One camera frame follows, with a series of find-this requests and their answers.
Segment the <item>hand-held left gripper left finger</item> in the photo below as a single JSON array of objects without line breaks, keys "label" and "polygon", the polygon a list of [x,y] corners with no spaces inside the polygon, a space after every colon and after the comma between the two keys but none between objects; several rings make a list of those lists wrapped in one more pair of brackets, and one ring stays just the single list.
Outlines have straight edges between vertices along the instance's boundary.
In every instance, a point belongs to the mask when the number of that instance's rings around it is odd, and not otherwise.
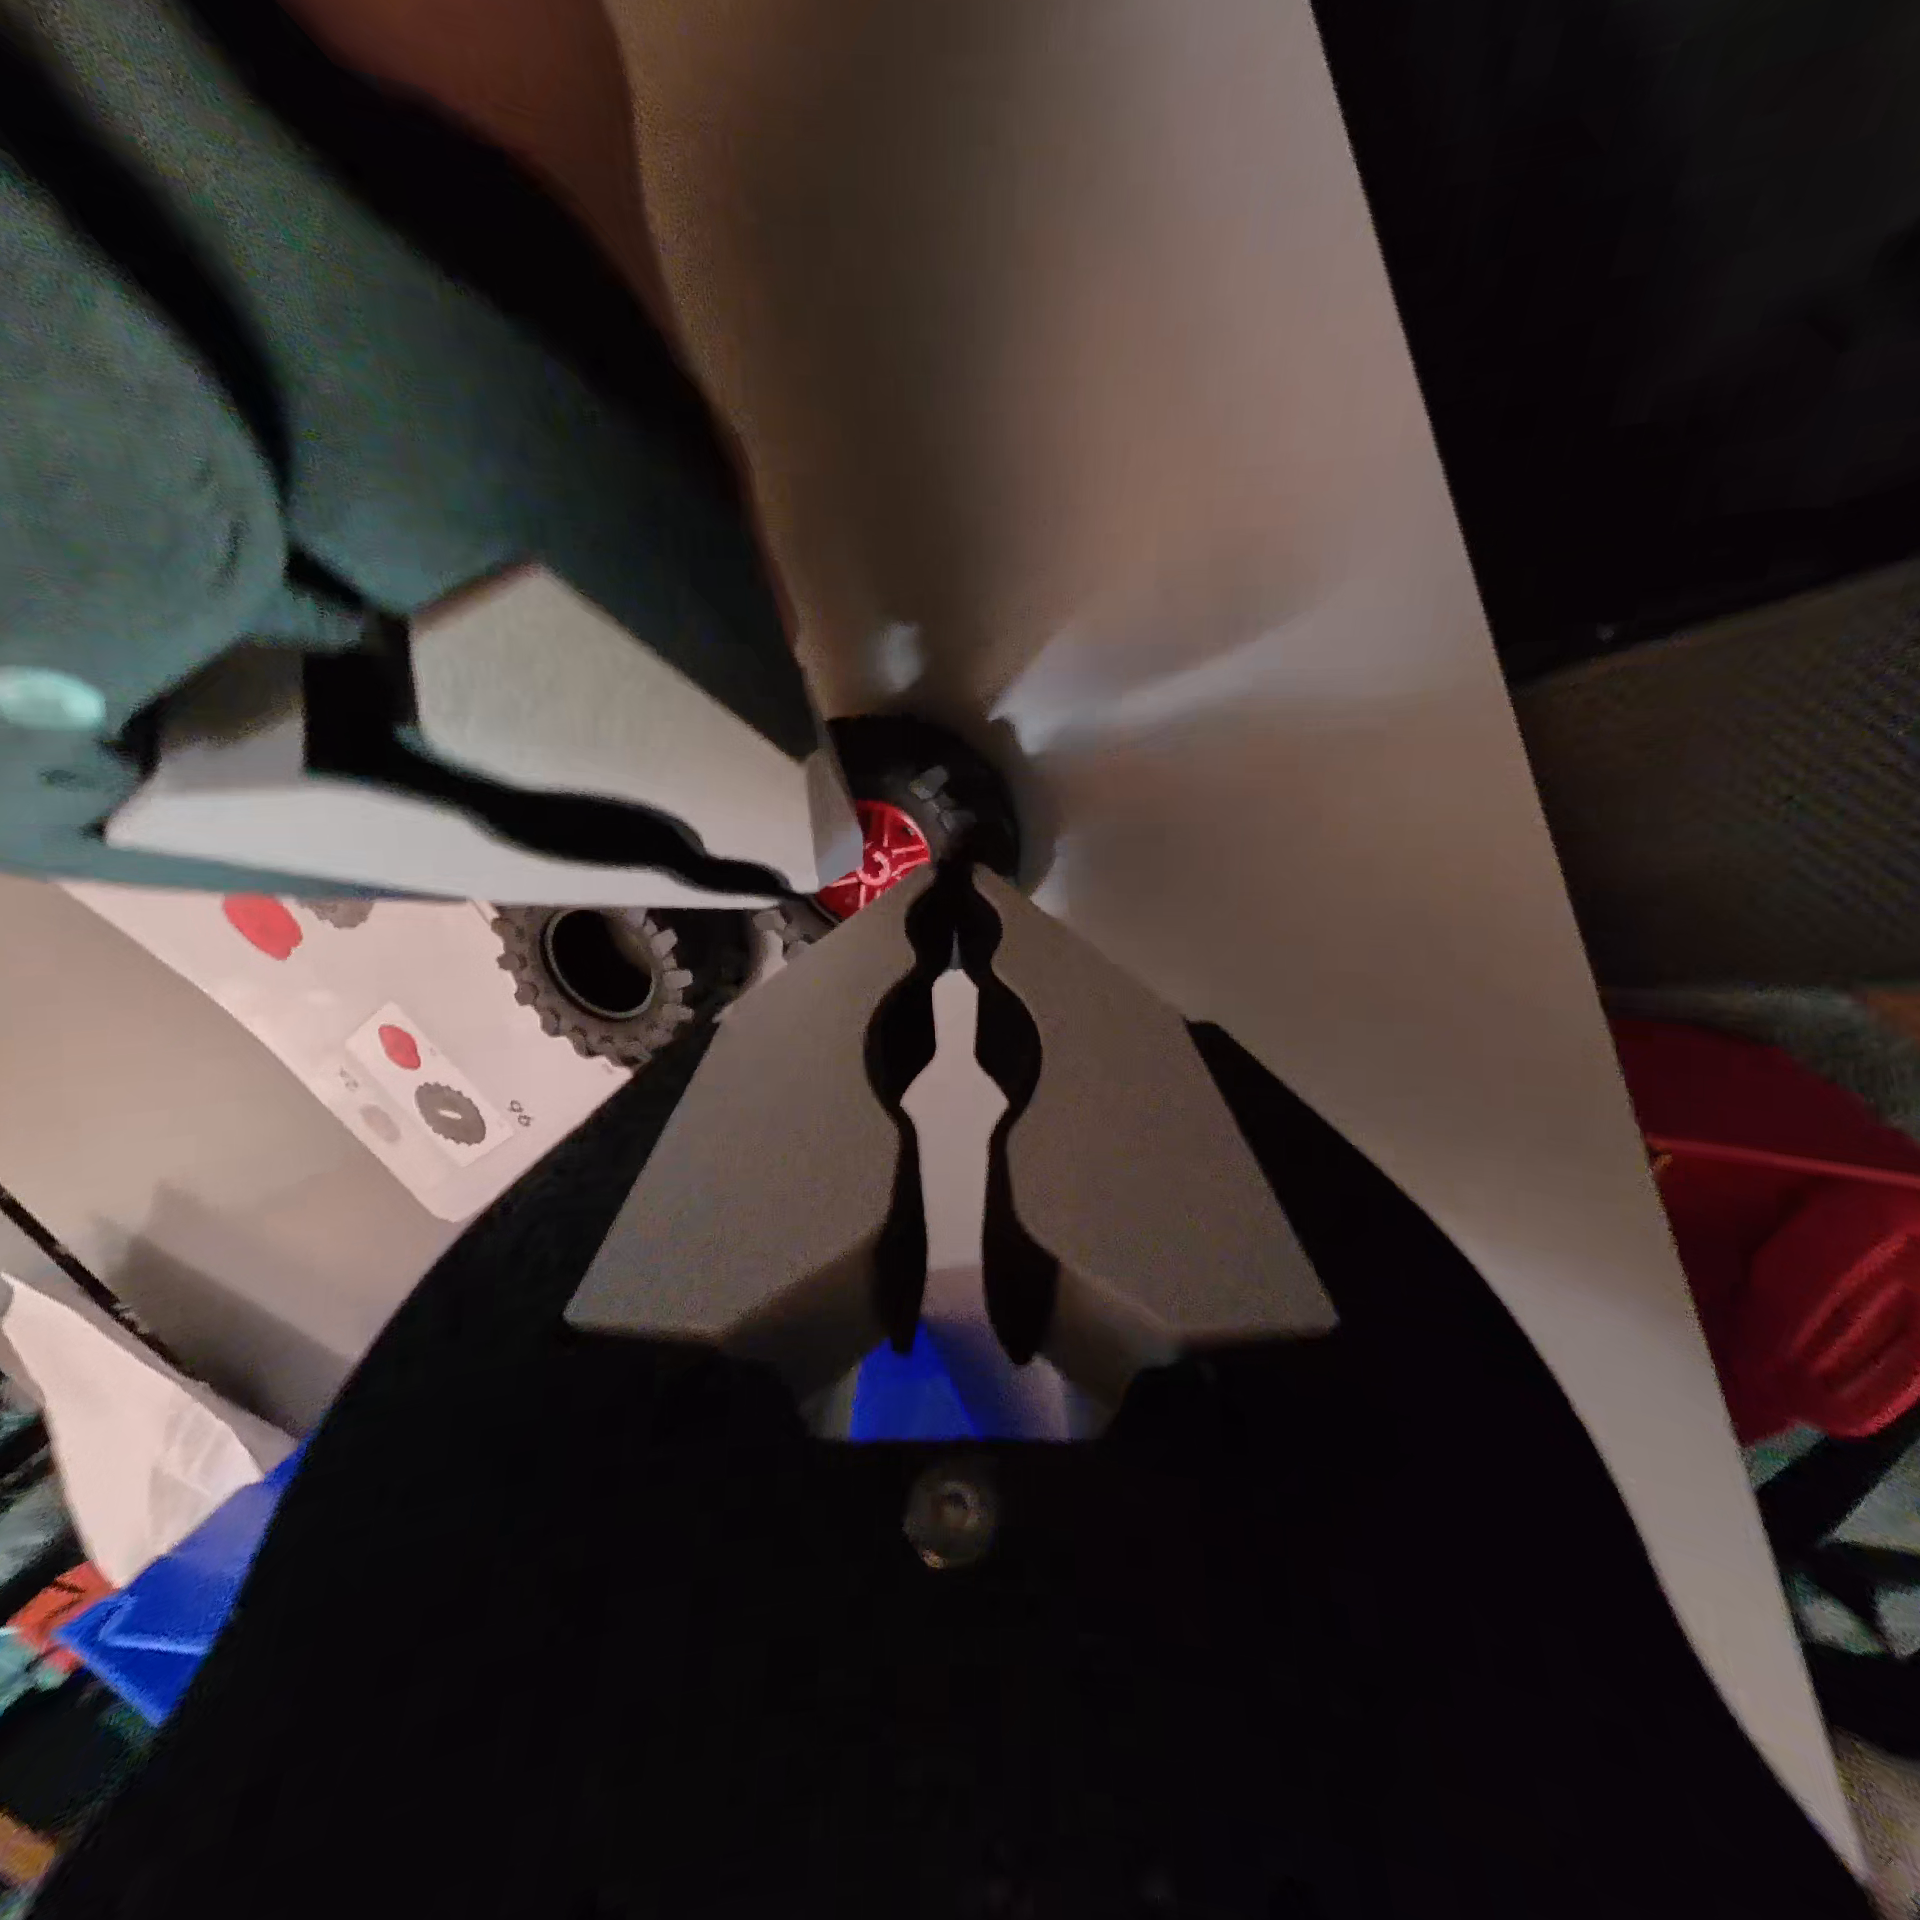
[{"label": "hand-held left gripper left finger", "polygon": [[905,1354],[928,1279],[905,1092],[937,1050],[943,976],[944,898],[921,870],[748,993],[568,1323],[730,1359]]}]

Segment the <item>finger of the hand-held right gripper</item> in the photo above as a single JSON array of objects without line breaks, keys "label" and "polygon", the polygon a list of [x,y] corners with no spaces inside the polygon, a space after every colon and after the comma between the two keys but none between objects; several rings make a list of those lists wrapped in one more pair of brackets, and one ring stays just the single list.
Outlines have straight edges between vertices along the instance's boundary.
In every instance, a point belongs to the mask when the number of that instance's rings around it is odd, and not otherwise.
[{"label": "finger of the hand-held right gripper", "polygon": [[407,632],[424,754],[506,801],[611,804],[611,855],[562,852],[577,896],[817,896],[867,843],[799,660],[749,650],[767,734],[547,568],[515,568]]},{"label": "finger of the hand-held right gripper", "polygon": [[432,758],[392,674],[359,657],[245,648],[160,706],[152,769],[107,847],[320,880],[331,889],[498,905],[767,905],[767,857],[711,852],[672,814],[521,788]]}]

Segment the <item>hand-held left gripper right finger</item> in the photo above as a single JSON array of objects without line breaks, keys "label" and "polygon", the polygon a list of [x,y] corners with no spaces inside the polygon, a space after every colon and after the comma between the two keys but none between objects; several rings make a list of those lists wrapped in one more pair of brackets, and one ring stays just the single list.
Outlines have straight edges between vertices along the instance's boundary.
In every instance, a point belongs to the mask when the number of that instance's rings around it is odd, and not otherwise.
[{"label": "hand-held left gripper right finger", "polygon": [[1337,1327],[1164,998],[986,872],[961,886],[961,964],[1004,1099],[980,1280],[1011,1361],[1171,1366]]}]

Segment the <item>black toy tire red rim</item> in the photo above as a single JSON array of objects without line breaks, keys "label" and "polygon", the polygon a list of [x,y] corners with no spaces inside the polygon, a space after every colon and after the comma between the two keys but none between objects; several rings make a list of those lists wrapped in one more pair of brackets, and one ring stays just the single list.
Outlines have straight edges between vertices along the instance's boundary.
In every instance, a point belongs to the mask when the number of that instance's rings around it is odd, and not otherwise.
[{"label": "black toy tire red rim", "polygon": [[828,732],[860,828],[860,863],[811,898],[831,923],[954,857],[1018,876],[1018,801],[986,753],[905,714],[834,719]]}]

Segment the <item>toy instruction booklet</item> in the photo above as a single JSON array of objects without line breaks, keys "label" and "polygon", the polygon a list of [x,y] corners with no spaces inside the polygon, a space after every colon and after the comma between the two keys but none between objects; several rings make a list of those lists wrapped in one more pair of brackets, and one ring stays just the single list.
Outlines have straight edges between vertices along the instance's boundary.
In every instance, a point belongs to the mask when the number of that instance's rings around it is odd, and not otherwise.
[{"label": "toy instruction booklet", "polygon": [[[1872,1916],[1312,7],[607,7],[825,729],[1016,793],[903,1098],[993,1436],[569,1327],[698,1040],[399,1308],[40,1914]],[[1329,1336],[1002,1350],[972,872],[1186,1020]]]}]

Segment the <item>black toy tire without rim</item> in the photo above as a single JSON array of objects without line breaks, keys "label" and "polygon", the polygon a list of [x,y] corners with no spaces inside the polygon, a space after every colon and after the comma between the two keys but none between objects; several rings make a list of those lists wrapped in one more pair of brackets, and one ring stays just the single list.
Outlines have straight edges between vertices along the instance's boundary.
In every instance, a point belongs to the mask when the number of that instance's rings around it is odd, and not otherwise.
[{"label": "black toy tire without rim", "polygon": [[737,911],[501,905],[489,929],[517,1007],[552,1040],[635,1073],[719,1020],[759,961]]}]

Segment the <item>red cloth bag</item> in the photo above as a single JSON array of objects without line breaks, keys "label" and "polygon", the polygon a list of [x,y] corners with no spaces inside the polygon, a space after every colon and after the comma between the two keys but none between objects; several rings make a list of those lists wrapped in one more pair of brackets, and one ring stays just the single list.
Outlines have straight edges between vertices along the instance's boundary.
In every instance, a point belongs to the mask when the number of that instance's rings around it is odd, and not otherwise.
[{"label": "red cloth bag", "polygon": [[1738,1442],[1916,1411],[1916,1144],[1778,1048],[1609,1027]]}]

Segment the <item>blue plastic storage bin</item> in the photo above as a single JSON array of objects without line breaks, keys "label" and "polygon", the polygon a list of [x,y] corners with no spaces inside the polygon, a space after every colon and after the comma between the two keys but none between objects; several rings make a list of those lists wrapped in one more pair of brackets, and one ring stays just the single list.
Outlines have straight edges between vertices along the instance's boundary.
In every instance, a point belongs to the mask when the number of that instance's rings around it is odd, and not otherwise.
[{"label": "blue plastic storage bin", "polygon": [[[907,1354],[883,1344],[810,1415],[813,1430],[850,1446],[984,1442],[984,1411],[928,1332]],[[173,1547],[137,1571],[125,1588],[93,1600],[56,1630],[56,1644],[146,1723],[171,1716],[221,1636],[307,1446],[219,1503]]]}]

